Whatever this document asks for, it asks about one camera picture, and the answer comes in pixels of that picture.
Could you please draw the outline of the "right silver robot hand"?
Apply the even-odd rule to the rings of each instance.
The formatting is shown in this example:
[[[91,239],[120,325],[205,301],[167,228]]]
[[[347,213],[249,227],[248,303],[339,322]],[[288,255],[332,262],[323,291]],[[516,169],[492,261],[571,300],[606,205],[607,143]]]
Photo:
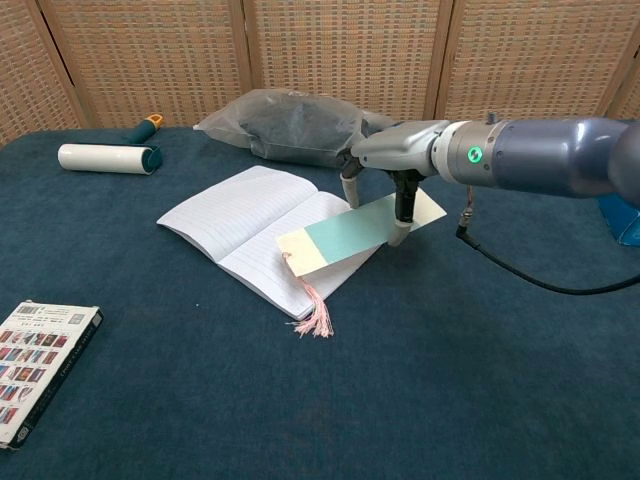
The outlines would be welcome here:
[[[344,149],[340,175],[346,201],[360,205],[357,176],[366,168],[386,172],[395,185],[395,220],[388,244],[400,245],[409,235],[420,182],[437,173],[431,160],[435,140],[449,126],[446,120],[410,121],[391,126]]]

